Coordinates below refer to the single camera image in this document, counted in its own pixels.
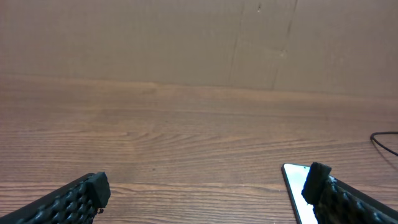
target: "white screen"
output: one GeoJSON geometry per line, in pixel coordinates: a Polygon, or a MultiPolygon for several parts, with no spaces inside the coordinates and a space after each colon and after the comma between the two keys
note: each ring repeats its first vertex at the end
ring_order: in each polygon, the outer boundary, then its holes
{"type": "Polygon", "coordinates": [[[310,167],[284,164],[287,180],[292,190],[294,202],[297,207],[297,213],[303,224],[318,224],[315,215],[313,214],[313,206],[309,205],[301,195],[305,180],[307,179],[310,167]]]}

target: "smartphone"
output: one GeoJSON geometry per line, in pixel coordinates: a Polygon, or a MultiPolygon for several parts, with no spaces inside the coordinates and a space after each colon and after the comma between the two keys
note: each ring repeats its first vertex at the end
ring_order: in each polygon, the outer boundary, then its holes
{"type": "Polygon", "coordinates": [[[282,173],[290,201],[292,202],[294,215],[299,224],[318,224],[313,213],[313,206],[308,204],[301,195],[309,171],[309,166],[297,164],[284,164],[282,166],[282,173]]]}

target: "beige wall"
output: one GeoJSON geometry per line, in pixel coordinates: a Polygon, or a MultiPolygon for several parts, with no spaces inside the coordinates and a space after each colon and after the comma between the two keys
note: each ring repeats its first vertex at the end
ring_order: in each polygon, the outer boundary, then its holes
{"type": "Polygon", "coordinates": [[[398,97],[396,0],[3,0],[0,73],[398,97]]]}

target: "wooden table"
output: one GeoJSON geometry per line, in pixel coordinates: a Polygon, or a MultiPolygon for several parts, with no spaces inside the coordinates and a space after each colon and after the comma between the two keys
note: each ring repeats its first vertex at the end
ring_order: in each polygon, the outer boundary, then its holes
{"type": "Polygon", "coordinates": [[[295,223],[280,167],[313,161],[398,209],[394,130],[393,99],[2,74],[0,215],[104,170],[95,223],[295,223]]]}

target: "black cable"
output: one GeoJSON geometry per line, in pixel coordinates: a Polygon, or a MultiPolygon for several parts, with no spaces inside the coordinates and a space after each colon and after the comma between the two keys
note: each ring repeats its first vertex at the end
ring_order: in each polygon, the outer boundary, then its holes
{"type": "Polygon", "coordinates": [[[386,131],[386,132],[382,132],[382,133],[373,133],[371,135],[371,141],[374,141],[376,144],[378,144],[380,147],[382,147],[383,149],[393,153],[394,155],[398,156],[398,153],[394,152],[393,150],[387,148],[386,146],[384,146],[383,144],[381,144],[378,140],[376,140],[374,137],[377,135],[382,135],[382,134],[398,134],[398,131],[386,131]]]}

